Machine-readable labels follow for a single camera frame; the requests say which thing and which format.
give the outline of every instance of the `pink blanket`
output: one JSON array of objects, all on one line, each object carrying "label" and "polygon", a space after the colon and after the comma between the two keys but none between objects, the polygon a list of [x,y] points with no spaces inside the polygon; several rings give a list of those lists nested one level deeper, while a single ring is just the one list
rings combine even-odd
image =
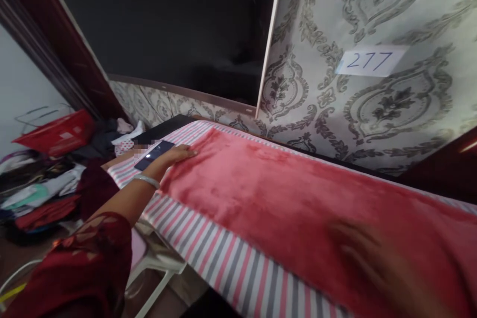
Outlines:
[{"label": "pink blanket", "polygon": [[442,301],[470,317],[477,297],[477,217],[363,174],[215,129],[175,165],[163,192],[246,240],[364,317],[396,313],[342,257],[325,225],[336,216],[376,226]]}]

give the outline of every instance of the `277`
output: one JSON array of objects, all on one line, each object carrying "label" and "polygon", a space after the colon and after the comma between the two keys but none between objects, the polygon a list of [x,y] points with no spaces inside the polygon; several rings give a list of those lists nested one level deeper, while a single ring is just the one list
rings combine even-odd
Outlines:
[{"label": "277", "polygon": [[[367,53],[366,56],[370,56],[368,58],[368,60],[366,61],[366,63],[364,64],[363,68],[366,68],[366,66],[368,65],[368,63],[373,59],[374,55],[376,54],[376,52],[370,52],[370,53]],[[380,55],[385,55],[384,59],[379,63],[379,65],[377,65],[376,67],[374,67],[373,71],[375,71],[380,65],[382,65],[392,54],[393,52],[380,52],[379,53]],[[351,62],[349,65],[347,65],[346,67],[358,67],[360,65],[355,65],[354,63],[356,63],[356,61],[359,60],[360,58],[360,55],[359,53],[355,53],[356,56],[358,56],[356,58],[356,60],[354,60],[353,62]]]}]

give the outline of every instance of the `striped bed sheet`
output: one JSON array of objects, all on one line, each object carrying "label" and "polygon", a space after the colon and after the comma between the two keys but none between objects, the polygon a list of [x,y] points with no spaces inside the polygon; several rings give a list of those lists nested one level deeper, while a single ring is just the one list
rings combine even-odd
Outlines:
[{"label": "striped bed sheet", "polygon": [[[211,128],[263,143],[277,150],[308,157],[326,165],[335,165],[208,121],[190,123],[162,139],[175,144],[191,145]],[[108,169],[109,175],[119,188],[123,188],[139,172],[134,168],[138,160],[139,158],[132,157]],[[477,215],[477,207],[474,205],[426,194]],[[243,317],[352,317],[352,313],[333,304],[319,291],[285,271],[278,263],[248,245],[234,233],[167,195],[156,192],[145,208],[142,218],[147,220]]]}]

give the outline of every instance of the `mobile phone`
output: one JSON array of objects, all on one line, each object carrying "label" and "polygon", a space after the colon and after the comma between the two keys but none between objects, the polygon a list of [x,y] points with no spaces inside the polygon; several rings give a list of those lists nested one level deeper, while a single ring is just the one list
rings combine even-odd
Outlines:
[{"label": "mobile phone", "polygon": [[137,170],[143,171],[149,164],[156,160],[160,155],[167,152],[175,144],[167,141],[162,141],[154,149],[152,149],[144,158],[142,158],[135,166]]}]

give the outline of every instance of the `black tv screen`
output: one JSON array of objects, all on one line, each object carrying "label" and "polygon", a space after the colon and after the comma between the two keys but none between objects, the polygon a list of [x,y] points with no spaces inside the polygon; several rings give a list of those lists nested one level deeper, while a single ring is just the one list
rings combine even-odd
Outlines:
[{"label": "black tv screen", "polygon": [[111,79],[257,105],[274,0],[64,1]]}]

